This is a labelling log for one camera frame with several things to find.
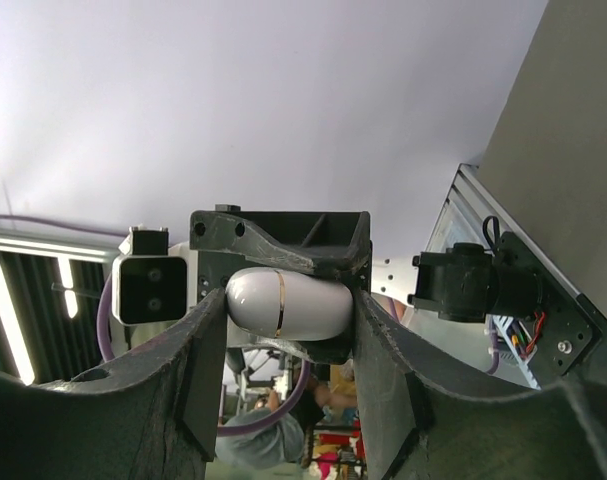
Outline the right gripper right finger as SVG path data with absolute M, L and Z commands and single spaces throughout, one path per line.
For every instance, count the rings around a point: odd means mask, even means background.
M 489 376 L 355 297 L 358 408 L 373 479 L 607 479 L 607 383 Z

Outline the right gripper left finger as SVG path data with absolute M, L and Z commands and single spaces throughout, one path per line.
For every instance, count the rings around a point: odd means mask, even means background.
M 202 479 L 214 457 L 225 294 L 70 381 L 0 372 L 0 479 Z

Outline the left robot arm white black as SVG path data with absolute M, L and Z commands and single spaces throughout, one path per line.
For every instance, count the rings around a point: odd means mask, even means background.
M 189 242 L 200 275 L 225 289 L 238 328 L 316 362 L 354 354 L 356 318 L 372 299 L 368 213 L 196 211 Z M 515 235 L 423 252 L 410 272 L 403 304 L 439 327 L 483 324 L 502 335 L 532 388 L 604 376 L 604 320 Z

